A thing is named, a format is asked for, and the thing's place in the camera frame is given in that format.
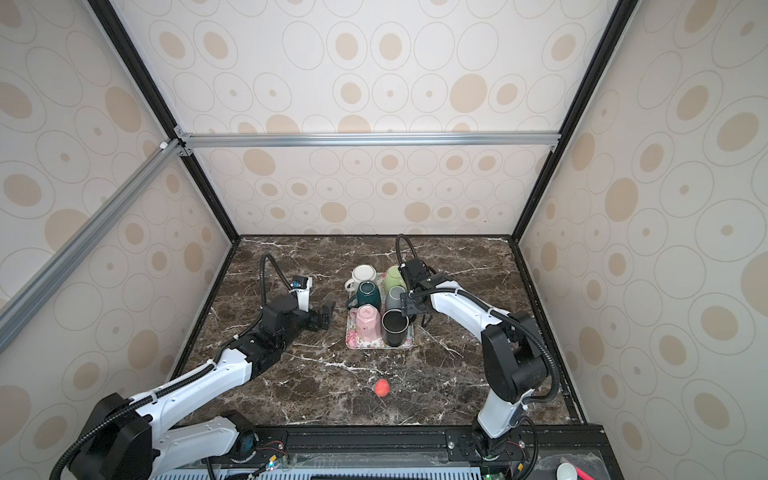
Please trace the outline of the grey ceramic mug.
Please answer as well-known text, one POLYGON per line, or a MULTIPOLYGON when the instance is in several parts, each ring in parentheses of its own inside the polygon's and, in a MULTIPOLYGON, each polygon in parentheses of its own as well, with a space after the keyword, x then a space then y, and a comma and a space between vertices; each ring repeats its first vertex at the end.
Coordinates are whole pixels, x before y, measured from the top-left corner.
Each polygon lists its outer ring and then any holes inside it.
POLYGON ((385 299, 385 310, 402 310, 403 303, 402 295, 406 293, 403 286, 395 285, 388 290, 387 297, 385 299))

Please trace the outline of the black ceramic mug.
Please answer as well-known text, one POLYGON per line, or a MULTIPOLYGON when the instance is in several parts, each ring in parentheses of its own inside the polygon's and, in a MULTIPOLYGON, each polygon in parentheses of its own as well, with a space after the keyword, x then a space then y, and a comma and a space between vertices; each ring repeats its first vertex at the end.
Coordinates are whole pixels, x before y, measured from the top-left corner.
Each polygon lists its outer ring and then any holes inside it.
POLYGON ((390 347, 401 346, 410 325, 409 318, 400 309, 387 310, 381 318, 383 340, 390 347))

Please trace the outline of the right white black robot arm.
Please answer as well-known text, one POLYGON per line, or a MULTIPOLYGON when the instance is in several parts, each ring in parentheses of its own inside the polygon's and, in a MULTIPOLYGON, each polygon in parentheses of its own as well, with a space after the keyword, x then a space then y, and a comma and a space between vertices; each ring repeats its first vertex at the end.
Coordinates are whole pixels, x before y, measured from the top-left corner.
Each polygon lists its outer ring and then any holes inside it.
POLYGON ((398 270, 406 284, 401 299, 408 315, 443 314, 479 339, 490 391, 473 421, 472 437, 482 457, 498 456, 528 406, 549 403, 560 390, 560 369, 536 320, 481 300, 418 258, 400 263, 398 270))

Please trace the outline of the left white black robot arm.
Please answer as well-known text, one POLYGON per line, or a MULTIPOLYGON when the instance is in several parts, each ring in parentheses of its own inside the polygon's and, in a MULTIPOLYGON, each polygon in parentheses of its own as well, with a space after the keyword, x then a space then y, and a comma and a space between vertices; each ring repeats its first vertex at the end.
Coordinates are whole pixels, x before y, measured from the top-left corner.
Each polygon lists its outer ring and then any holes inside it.
POLYGON ((77 479, 150 479, 230 453, 247 426, 228 416, 188 427, 178 422, 266 372, 302 332, 328 329, 334 309, 329 303, 314 310, 294 294, 281 295, 196 369, 129 398, 117 393, 102 398, 54 464, 51 478, 70 472, 77 479))

